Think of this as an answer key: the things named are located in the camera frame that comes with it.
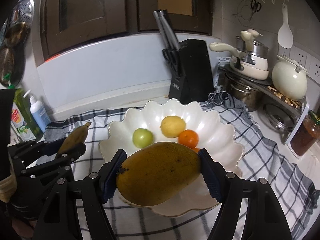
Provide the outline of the green round fruit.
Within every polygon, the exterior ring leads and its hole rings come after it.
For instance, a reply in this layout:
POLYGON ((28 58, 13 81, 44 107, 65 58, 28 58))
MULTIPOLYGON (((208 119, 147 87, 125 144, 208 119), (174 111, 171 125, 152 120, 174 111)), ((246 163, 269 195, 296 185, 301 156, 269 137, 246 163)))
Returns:
POLYGON ((153 141, 153 133, 144 128, 136 129, 132 136, 132 142, 137 148, 145 148, 151 145, 153 141))

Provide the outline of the stainless steel pot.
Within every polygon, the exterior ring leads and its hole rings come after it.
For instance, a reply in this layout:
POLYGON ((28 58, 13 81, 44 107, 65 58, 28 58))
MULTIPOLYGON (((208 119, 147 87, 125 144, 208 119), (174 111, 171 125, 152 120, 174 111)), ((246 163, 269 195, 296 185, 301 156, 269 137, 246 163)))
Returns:
POLYGON ((250 112, 256 111, 260 107, 263 93, 227 73, 225 73, 225 90, 231 96, 242 101, 250 112))

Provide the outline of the cream steel stacked pot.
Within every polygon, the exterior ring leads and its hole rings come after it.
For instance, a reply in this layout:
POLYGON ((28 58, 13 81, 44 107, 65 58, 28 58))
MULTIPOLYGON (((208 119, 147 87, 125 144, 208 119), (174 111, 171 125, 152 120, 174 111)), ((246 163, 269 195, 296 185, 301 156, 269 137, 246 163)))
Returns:
POLYGON ((257 41, 259 36, 262 34, 253 29, 241 31, 240 36, 236 37, 236 48, 243 63, 250 64, 259 70, 268 70, 268 48, 257 41))

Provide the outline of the grey corner shelf rack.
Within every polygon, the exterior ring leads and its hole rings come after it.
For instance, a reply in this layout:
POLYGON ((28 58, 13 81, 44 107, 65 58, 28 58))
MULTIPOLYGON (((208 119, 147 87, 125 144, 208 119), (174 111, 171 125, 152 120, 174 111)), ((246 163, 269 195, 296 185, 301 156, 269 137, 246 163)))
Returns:
POLYGON ((246 77, 246 76, 241 75, 241 74, 235 72, 234 70, 232 70, 231 67, 229 66, 229 64, 225 64, 224 66, 219 67, 218 70, 219 70, 218 71, 219 83, 223 86, 224 90, 225 90, 225 73, 227 73, 229 75, 234 76, 235 79, 239 79, 241 81, 244 81, 249 86, 252 86, 252 87, 258 89, 259 91, 261 91, 263 93, 263 98, 261 100, 260 107, 257 109, 257 111, 260 114, 260 117, 263 120, 263 123, 266 126, 271 127, 275 132, 277 132, 281 135, 282 143, 289 144, 290 141, 292 140, 293 136, 295 135, 295 133, 298 131, 298 128, 299 128, 300 124, 302 123, 304 117, 307 115, 307 113, 309 111, 309 104, 307 103, 306 98, 303 98, 303 100, 301 101, 301 103, 302 103, 301 109, 295 109, 295 108, 287 105, 285 102, 281 101, 272 92, 270 92, 270 90, 267 88, 268 86, 272 86, 272 80, 270 78, 267 78, 266 80, 261 81, 261 80, 252 79, 250 77, 246 77), (295 127, 292 132, 282 132, 282 131, 274 129, 270 125, 270 123, 269 123, 269 121, 263 111, 263 105, 266 103, 271 103, 271 104, 279 106, 281 109, 283 109, 284 111, 286 111, 289 115, 291 115, 293 117, 293 119, 295 120, 295 127))

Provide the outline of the jar with green lid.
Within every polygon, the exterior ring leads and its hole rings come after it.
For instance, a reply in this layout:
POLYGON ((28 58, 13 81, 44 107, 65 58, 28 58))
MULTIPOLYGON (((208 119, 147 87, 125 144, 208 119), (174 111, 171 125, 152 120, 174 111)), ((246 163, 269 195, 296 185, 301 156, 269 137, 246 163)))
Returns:
POLYGON ((300 125, 297 133, 292 138, 291 148, 298 156, 303 156, 307 150, 319 139, 319 117, 309 110, 300 125))

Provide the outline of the black knife block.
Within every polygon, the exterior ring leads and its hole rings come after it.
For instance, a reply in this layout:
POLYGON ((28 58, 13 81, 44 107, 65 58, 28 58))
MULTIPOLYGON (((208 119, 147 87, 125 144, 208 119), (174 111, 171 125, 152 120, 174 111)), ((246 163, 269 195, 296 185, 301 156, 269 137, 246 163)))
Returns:
POLYGON ((182 76, 177 77, 170 69, 169 98, 175 98, 185 105, 192 101, 206 101, 214 90, 207 44, 204 40, 190 38, 180 42, 180 46, 177 53, 182 76))

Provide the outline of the black hanging scissors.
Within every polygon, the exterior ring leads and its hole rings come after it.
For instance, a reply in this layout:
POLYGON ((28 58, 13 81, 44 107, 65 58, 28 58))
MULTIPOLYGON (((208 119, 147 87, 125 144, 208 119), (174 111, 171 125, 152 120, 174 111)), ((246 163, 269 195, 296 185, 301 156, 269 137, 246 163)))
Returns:
POLYGON ((261 10, 261 3, 257 2, 256 0, 251 0, 251 16, 250 16, 250 21, 253 18, 253 15, 261 10))

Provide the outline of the glass pot lid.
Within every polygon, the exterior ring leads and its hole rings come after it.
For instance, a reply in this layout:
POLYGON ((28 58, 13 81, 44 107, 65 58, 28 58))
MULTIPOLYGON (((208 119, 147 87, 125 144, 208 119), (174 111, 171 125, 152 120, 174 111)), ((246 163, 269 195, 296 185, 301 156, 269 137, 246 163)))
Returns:
POLYGON ((292 132, 295 127, 295 120, 286 111, 279 106, 266 103, 263 105, 263 111, 270 125, 282 132, 292 132))

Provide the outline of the green dish soap bottle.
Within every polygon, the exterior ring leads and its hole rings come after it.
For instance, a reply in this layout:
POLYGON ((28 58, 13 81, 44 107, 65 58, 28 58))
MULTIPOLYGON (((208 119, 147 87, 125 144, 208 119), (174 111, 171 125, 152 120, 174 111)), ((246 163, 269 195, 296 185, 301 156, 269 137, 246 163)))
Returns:
POLYGON ((30 112, 31 104, 29 100, 23 96, 23 89, 15 89, 14 102, 11 111, 11 121, 23 141, 39 141, 43 136, 43 132, 39 128, 30 112))

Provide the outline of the orange tangerine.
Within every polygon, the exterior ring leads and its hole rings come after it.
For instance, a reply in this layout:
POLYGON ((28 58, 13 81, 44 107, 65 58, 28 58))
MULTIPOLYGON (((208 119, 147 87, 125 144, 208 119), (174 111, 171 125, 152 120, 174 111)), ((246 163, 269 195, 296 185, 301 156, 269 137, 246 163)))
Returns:
POLYGON ((193 151, 196 152, 196 153, 198 153, 199 150, 200 150, 200 149, 199 149, 198 147, 193 148, 193 151))
POLYGON ((178 136, 178 143, 193 149, 199 143, 199 136, 195 131, 186 129, 178 136))

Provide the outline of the yellow green mango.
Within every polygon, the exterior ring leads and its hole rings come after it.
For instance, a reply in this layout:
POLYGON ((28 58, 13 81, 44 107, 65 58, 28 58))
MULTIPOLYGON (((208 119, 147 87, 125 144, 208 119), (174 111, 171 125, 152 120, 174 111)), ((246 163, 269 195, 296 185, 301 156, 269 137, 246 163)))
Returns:
POLYGON ((200 158, 192 149, 176 142, 157 142, 127 157, 117 175, 117 188, 132 204, 154 206, 196 180, 200 169, 200 158))

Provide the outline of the black scissors in block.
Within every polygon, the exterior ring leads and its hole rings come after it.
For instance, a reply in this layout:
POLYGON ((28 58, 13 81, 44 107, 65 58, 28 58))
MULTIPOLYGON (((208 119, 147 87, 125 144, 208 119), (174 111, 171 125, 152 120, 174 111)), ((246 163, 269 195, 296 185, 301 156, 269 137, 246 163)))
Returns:
POLYGON ((172 72, 177 76, 182 76, 181 70, 181 63, 180 58, 176 50, 171 48, 165 48, 162 50, 162 54, 167 61, 169 67, 171 68, 172 72))

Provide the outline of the ripe banana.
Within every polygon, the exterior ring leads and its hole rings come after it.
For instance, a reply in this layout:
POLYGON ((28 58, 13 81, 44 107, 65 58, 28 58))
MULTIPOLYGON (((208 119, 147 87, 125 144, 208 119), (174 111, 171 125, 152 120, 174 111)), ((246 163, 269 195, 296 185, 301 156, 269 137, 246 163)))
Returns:
POLYGON ((87 135, 88 128, 91 122, 86 122, 84 125, 77 127, 62 143, 61 147, 57 152, 57 156, 60 156, 69 150, 73 149, 77 144, 84 143, 87 135))

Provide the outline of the cream round kettle pot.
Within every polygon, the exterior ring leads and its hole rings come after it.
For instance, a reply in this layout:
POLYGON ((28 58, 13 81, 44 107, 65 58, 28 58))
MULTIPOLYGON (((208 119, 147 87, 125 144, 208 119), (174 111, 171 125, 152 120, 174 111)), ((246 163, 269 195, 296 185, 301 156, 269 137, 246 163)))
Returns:
POLYGON ((277 55, 277 62, 272 70, 272 82, 283 96, 298 101, 304 98, 307 91, 307 73, 297 61, 277 55))

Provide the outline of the white wall socket strip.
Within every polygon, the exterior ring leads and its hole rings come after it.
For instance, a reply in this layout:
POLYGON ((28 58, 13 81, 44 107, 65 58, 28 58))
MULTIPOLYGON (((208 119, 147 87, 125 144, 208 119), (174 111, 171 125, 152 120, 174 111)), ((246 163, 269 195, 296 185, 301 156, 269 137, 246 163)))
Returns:
POLYGON ((301 66, 307 69, 308 76, 319 83, 320 78, 320 63, 319 59, 310 55, 309 53, 293 46, 290 49, 279 46, 278 54, 288 57, 289 59, 297 61, 301 66))

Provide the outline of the yellow lemon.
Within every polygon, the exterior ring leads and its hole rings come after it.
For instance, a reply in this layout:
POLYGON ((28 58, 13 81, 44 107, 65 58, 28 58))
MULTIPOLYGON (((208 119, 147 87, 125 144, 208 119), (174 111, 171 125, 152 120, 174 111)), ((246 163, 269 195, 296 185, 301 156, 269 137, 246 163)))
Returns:
POLYGON ((179 116, 170 115, 162 120, 160 128, 165 137, 176 138, 186 129, 186 123, 179 116))

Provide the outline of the white scalloped bowl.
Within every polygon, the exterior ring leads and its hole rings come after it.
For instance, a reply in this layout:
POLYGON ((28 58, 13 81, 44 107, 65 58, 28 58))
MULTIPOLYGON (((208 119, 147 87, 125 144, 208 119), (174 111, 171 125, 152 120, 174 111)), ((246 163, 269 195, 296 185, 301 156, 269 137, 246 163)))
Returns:
MULTIPOLYGON (((108 138, 99 142, 99 151, 104 161, 111 161, 119 149, 123 149, 128 156, 138 151, 132 142, 132 134, 138 128, 150 130, 155 142, 167 141, 168 138, 162 134, 160 126, 162 120, 170 115, 182 118, 186 128, 198 134, 198 148, 205 148, 211 158, 221 163, 226 171, 242 177, 238 162, 244 147, 234 140, 234 126, 223 124, 221 115, 215 110, 203 111, 198 102, 183 105, 176 99, 170 99, 162 105, 149 101, 143 109, 128 109, 122 121, 111 122, 108 126, 108 138)), ((178 217, 191 210, 208 210, 217 205, 203 176, 199 176, 169 200, 150 207, 150 210, 161 216, 178 217)))

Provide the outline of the metal hanging strainer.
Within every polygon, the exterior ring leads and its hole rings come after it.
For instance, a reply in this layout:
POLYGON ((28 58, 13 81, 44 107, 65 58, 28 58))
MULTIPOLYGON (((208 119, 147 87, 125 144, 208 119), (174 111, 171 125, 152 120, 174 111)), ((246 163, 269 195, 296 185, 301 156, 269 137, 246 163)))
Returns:
POLYGON ((28 26, 31 26, 34 15, 34 1, 33 0, 21 0, 19 1, 12 11, 12 15, 9 21, 9 26, 16 23, 25 22, 28 26))

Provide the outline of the white rice paddle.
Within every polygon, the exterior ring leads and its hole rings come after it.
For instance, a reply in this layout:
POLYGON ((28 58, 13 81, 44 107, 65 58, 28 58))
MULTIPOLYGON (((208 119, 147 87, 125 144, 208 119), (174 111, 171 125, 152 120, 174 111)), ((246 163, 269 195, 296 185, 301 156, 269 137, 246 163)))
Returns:
POLYGON ((281 47, 290 49, 293 46, 293 33, 289 26, 287 5, 282 5, 283 24, 278 30, 278 43, 281 47))

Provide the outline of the wooden trivet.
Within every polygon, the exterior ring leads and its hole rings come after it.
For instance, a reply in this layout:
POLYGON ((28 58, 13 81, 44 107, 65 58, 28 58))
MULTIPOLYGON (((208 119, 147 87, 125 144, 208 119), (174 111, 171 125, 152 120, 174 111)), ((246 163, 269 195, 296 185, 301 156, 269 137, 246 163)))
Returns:
POLYGON ((279 98, 281 101, 285 102, 287 105, 295 108, 295 109, 301 109, 302 103, 299 101, 291 100, 288 97, 281 94, 277 89, 275 89, 273 86, 267 87, 270 92, 272 92, 277 98, 279 98))

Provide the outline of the dark wooden window frame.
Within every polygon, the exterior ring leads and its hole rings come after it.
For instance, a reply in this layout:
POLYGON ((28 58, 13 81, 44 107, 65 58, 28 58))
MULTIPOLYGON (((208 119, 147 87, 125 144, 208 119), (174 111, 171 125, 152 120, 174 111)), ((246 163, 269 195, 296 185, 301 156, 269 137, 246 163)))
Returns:
POLYGON ((40 0, 45 60, 86 44, 157 31, 155 10, 166 10, 174 31, 211 35, 213 0, 40 0))

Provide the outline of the checked grey white cloth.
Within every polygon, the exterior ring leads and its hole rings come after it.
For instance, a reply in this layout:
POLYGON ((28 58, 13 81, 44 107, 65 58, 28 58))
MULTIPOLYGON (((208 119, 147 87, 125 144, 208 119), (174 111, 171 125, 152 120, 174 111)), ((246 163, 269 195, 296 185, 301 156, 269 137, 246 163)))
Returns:
MULTIPOLYGON (((235 140, 244 147, 239 162, 246 179, 266 178, 272 186, 287 218, 293 239, 302 239, 319 215, 319 189, 297 164, 291 163, 277 143, 263 136, 261 130, 238 99, 226 93, 201 103, 205 111, 218 111, 225 124, 235 128, 235 140)), ((83 179, 103 164, 98 144, 107 138, 112 121, 124 118, 124 109, 91 110, 52 122, 46 128, 48 142, 61 139, 86 122, 91 122, 85 154, 72 165, 75 179, 83 179)), ((104 206, 117 239, 206 239, 219 208, 191 211, 178 218, 166 218, 148 209, 130 207, 119 198, 104 206)))

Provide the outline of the blue white pump bottle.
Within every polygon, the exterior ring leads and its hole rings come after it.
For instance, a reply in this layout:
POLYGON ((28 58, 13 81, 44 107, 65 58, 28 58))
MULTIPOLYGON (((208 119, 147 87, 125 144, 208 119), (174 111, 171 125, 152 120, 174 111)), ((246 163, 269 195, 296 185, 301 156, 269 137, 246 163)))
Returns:
POLYGON ((31 90, 28 90, 23 97, 29 98, 30 112, 37 125, 44 133, 47 126, 51 123, 51 120, 43 103, 40 100, 37 100, 37 98, 31 93, 31 90))

